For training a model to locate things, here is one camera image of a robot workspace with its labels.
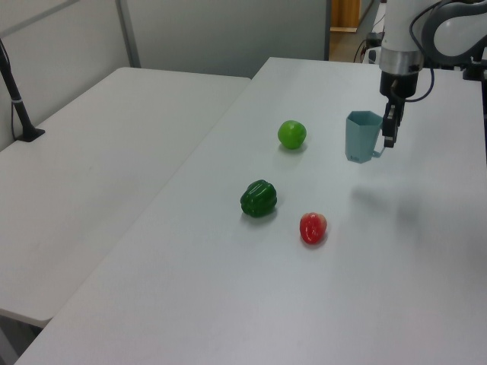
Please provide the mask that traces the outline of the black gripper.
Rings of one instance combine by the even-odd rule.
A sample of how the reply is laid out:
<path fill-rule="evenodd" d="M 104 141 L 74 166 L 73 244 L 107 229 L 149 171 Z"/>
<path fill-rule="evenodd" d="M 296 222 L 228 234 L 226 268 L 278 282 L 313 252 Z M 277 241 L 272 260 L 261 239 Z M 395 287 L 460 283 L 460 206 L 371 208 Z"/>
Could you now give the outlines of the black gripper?
<path fill-rule="evenodd" d="M 418 74 L 393 75 L 385 71 L 381 72 L 380 93 L 387 98 L 382 126 L 385 148 L 393 148 L 396 143 L 403 119 L 404 100 L 415 94 L 417 82 Z"/>

